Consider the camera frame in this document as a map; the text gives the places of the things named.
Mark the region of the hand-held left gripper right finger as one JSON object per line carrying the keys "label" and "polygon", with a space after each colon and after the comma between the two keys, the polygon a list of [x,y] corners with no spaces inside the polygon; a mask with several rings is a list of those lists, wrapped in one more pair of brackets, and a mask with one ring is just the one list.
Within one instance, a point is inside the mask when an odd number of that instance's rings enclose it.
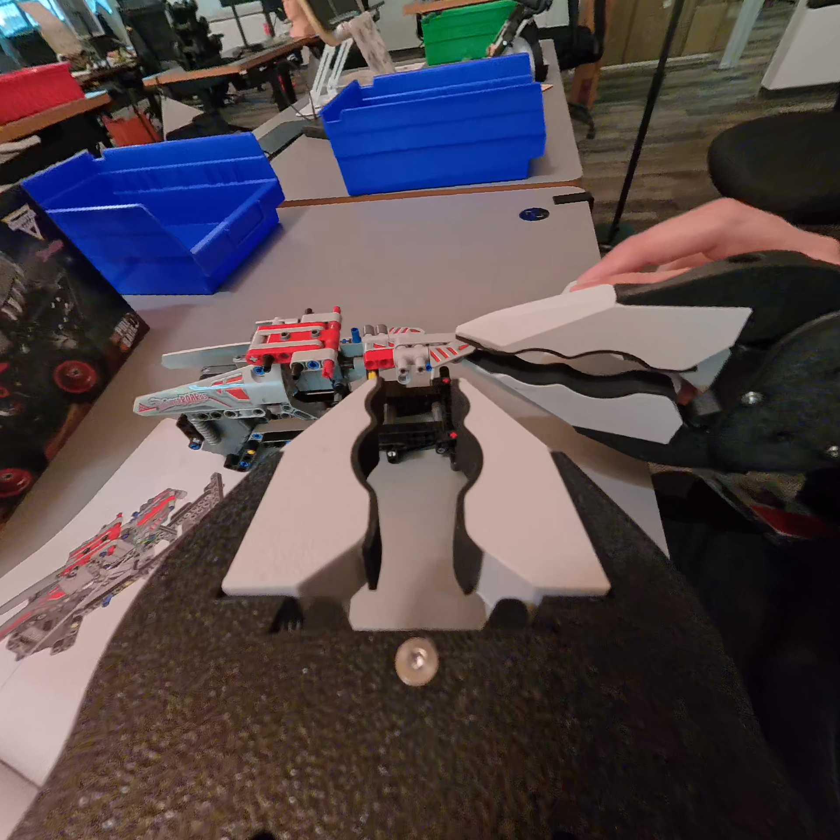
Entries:
{"label": "hand-held left gripper right finger", "polygon": [[516,601],[603,596],[611,584],[565,485],[559,459],[464,379],[453,382],[458,585],[488,611]]}

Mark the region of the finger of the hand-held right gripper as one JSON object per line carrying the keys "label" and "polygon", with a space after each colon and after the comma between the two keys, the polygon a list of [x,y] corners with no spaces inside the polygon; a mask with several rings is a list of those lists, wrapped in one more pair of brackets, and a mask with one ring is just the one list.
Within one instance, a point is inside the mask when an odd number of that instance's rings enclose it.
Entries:
{"label": "finger of the hand-held right gripper", "polygon": [[706,391],[753,308],[718,282],[569,291],[459,325],[467,361],[516,391]]}
{"label": "finger of the hand-held right gripper", "polygon": [[665,374],[589,374],[561,362],[472,354],[473,367],[483,375],[575,428],[666,444],[683,426],[674,384]]}

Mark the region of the red plastic bin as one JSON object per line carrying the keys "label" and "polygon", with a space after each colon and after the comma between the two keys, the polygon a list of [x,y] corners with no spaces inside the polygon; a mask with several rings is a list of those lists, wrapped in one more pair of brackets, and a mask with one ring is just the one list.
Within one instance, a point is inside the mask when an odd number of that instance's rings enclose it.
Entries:
{"label": "red plastic bin", "polygon": [[1,76],[1,124],[7,125],[84,97],[67,61],[8,72]]}

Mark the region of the black office chair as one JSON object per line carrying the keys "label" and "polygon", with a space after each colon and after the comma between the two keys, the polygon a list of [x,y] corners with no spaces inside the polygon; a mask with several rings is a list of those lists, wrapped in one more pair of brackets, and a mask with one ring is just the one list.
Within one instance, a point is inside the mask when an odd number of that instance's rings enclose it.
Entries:
{"label": "black office chair", "polygon": [[789,112],[720,133],[707,154],[721,196],[805,226],[839,223],[839,113]]}

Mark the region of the black toy set box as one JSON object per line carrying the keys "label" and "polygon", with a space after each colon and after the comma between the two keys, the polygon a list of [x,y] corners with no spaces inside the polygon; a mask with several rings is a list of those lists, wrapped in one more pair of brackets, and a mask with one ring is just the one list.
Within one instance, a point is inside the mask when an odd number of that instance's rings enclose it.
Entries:
{"label": "black toy set box", "polygon": [[20,184],[2,187],[2,528],[148,330]]}

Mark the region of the green plastic bin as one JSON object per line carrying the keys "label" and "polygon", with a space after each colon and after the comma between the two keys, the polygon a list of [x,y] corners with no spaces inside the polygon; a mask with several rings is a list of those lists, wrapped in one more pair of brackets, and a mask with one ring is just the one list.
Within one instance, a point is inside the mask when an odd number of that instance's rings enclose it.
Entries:
{"label": "green plastic bin", "polygon": [[496,1],[421,15],[423,47],[429,67],[485,58],[517,3]]}

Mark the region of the white cabinet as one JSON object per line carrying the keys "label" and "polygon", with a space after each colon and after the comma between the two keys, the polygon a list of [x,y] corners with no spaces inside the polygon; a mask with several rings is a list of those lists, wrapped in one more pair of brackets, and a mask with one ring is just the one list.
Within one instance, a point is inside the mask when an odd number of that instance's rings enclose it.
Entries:
{"label": "white cabinet", "polygon": [[800,1],[761,81],[766,91],[839,80],[839,2]]}

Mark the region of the open instruction booklet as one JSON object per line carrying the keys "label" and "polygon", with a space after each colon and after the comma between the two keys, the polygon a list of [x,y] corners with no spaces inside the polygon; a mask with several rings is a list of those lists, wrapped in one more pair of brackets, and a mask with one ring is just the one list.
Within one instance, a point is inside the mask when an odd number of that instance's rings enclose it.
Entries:
{"label": "open instruction booklet", "polygon": [[1,758],[42,785],[126,612],[247,475],[163,421],[89,503],[2,578]]}

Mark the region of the blue plastic bin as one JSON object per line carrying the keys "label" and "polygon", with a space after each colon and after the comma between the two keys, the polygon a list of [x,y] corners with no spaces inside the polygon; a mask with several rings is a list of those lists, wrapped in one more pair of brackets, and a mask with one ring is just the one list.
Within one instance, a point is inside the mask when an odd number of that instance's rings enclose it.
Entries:
{"label": "blue plastic bin", "polygon": [[547,139],[525,54],[354,80],[321,120],[351,196],[523,180]]}
{"label": "blue plastic bin", "polygon": [[22,187],[124,296],[214,294],[285,199],[252,132],[83,151]]}

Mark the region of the person's right hand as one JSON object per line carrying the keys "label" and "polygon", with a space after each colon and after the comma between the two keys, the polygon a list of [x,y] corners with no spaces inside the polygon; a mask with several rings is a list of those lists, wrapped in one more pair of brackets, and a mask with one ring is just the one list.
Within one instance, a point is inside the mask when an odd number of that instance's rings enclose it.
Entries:
{"label": "person's right hand", "polygon": [[567,290],[655,283],[711,262],[776,250],[839,264],[835,238],[807,232],[734,199],[720,198],[625,239]]}

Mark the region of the wood-top desk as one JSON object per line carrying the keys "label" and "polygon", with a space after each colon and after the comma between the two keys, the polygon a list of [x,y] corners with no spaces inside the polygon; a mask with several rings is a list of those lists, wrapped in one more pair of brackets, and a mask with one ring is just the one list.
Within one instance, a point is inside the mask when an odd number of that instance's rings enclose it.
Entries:
{"label": "wood-top desk", "polygon": [[222,65],[200,69],[170,69],[143,79],[146,92],[172,92],[177,96],[185,93],[196,96],[205,112],[216,112],[212,90],[223,82],[237,90],[248,90],[268,85],[272,100],[279,112],[297,101],[297,94],[291,80],[290,56],[302,49],[323,43],[317,36],[281,40],[265,49],[250,51],[239,58]]}
{"label": "wood-top desk", "polygon": [[94,91],[81,99],[61,103],[45,111],[29,115],[1,126],[1,144],[10,144],[71,118],[99,112],[112,105],[107,91]]}

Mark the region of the black stand pole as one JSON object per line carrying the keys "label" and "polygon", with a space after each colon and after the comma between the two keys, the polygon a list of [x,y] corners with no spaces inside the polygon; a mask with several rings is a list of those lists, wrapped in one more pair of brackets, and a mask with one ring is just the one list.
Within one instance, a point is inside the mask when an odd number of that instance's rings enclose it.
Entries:
{"label": "black stand pole", "polygon": [[606,228],[605,234],[601,235],[601,238],[599,239],[599,247],[602,254],[612,250],[613,247],[618,244],[618,240],[622,232],[625,207],[632,191],[637,167],[647,139],[649,126],[653,118],[659,94],[665,81],[668,59],[676,38],[676,30],[679,25],[679,19],[682,15],[685,3],[685,1],[674,1],[672,3],[671,15],[665,31],[663,45],[647,92],[643,116],[638,126],[635,142],[633,144],[633,149],[623,179],[622,190],[616,203],[615,213],[611,223],[609,223]]}

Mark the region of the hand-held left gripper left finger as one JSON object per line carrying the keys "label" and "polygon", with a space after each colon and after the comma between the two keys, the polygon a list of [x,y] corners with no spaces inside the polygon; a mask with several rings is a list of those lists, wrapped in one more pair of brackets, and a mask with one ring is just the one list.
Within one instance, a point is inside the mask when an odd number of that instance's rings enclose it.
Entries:
{"label": "hand-held left gripper left finger", "polygon": [[375,491],[383,380],[372,378],[281,450],[224,577],[229,596],[351,599],[382,568]]}

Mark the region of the toy brick vehicle model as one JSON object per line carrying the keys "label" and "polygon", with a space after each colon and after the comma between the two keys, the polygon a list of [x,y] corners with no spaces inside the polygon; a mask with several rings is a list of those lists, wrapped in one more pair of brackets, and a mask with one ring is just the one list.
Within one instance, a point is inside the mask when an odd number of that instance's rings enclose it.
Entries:
{"label": "toy brick vehicle model", "polygon": [[194,382],[139,395],[141,417],[173,417],[188,446],[246,472],[338,406],[351,387],[384,375],[378,446],[390,464],[433,449],[455,467],[449,367],[474,348],[449,333],[383,324],[342,334],[340,307],[255,324],[247,343],[167,353],[170,370],[199,368]]}

